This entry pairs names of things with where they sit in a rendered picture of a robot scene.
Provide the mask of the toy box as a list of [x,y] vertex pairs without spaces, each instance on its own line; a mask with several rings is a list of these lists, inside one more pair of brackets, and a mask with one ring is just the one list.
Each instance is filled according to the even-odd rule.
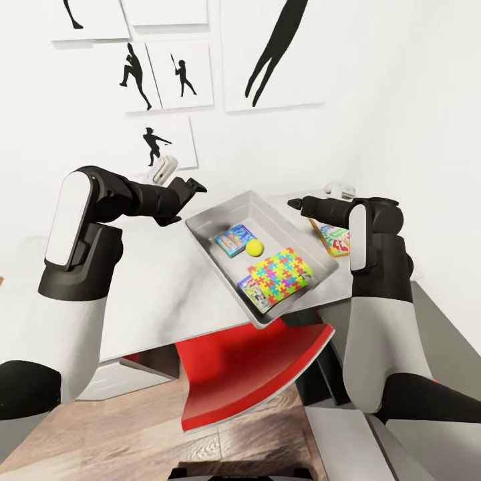
[[[230,258],[217,244],[217,237],[239,224],[244,224],[263,243],[261,255],[251,256],[245,249]],[[195,245],[257,329],[266,328],[340,269],[335,258],[252,190],[186,219],[184,225]],[[299,275],[307,280],[307,285],[271,305],[274,307],[261,315],[237,285],[251,275],[250,267],[289,247],[310,267],[313,276],[307,276],[307,272],[302,271]]]

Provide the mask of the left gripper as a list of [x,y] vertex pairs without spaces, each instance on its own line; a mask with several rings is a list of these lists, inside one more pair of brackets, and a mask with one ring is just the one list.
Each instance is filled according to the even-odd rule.
[[158,208],[150,216],[160,227],[180,222],[181,217],[177,216],[182,208],[196,195],[197,192],[207,193],[208,190],[194,178],[185,181],[181,177],[176,177],[170,185],[165,188],[162,186],[150,185],[154,187],[158,194]]

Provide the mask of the jigsaw puzzle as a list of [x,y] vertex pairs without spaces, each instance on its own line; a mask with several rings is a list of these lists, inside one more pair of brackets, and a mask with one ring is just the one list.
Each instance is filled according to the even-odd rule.
[[292,247],[257,263],[249,271],[270,305],[275,305],[307,285],[307,280],[303,280],[299,274],[306,271],[307,276],[313,276],[313,271]]

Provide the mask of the tennis ball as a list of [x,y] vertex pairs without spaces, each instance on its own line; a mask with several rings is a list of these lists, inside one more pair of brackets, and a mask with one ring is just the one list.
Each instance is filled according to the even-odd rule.
[[249,243],[247,243],[246,250],[249,255],[257,257],[261,255],[261,253],[263,252],[263,248],[263,243],[260,240],[253,239],[250,240]]

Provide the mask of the board game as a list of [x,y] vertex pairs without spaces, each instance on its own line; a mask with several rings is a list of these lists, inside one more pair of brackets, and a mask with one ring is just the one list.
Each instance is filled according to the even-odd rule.
[[230,258],[233,258],[245,250],[247,243],[253,239],[257,239],[256,236],[244,224],[239,224],[217,237],[216,242]]
[[249,298],[251,306],[255,307],[261,315],[265,315],[267,311],[270,311],[274,307],[270,305],[265,293],[258,286],[252,275],[243,279],[237,286],[238,289]]
[[309,221],[312,222],[325,249],[333,258],[349,256],[349,230],[323,224],[314,218],[309,218]]

